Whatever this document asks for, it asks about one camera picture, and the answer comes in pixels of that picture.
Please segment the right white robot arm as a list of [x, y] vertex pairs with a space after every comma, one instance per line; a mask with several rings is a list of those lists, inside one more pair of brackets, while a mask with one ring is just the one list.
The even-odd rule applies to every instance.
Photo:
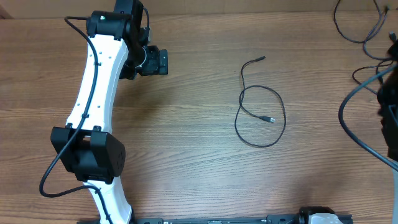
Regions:
[[[349, 100], [361, 89], [384, 75], [389, 77], [383, 82], [377, 92], [377, 101], [380, 105], [378, 115], [381, 116], [382, 134], [388, 146], [387, 157], [372, 149], [360, 140], [347, 127], [343, 119], [343, 111]], [[368, 153], [388, 165], [392, 169], [394, 178], [394, 206], [392, 209], [392, 223], [397, 223], [397, 65], [376, 73], [374, 76], [352, 90], [341, 103], [338, 110], [338, 119], [345, 133]], [[351, 218], [340, 219], [333, 210], [328, 207], [302, 207], [299, 213], [289, 223], [351, 223]]]

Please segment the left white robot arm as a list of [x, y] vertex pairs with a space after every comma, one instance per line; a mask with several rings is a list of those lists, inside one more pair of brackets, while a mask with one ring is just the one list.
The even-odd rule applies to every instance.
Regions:
[[112, 134], [112, 112], [121, 79], [168, 72], [167, 51], [150, 44], [150, 27], [142, 25], [148, 20], [138, 0], [117, 1], [113, 11], [85, 18], [81, 36], [88, 50], [80, 91], [65, 126], [50, 135], [55, 162], [90, 191], [100, 223], [135, 221], [121, 183], [126, 150]]

